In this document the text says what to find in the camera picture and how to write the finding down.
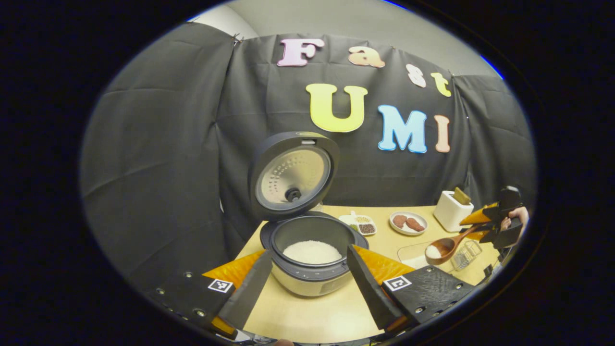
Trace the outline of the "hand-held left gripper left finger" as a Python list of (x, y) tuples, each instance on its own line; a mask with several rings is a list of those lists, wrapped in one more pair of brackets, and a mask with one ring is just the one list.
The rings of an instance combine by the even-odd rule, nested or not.
[(272, 252), (259, 250), (200, 275), (174, 274), (146, 295), (196, 328), (235, 337), (252, 313), (272, 265)]

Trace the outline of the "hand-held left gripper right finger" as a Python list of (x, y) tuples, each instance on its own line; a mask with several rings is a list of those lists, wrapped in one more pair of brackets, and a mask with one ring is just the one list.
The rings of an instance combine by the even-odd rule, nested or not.
[(439, 317), (475, 289), (435, 266), (413, 269), (357, 245), (347, 247), (347, 265), (376, 326), (387, 336)]

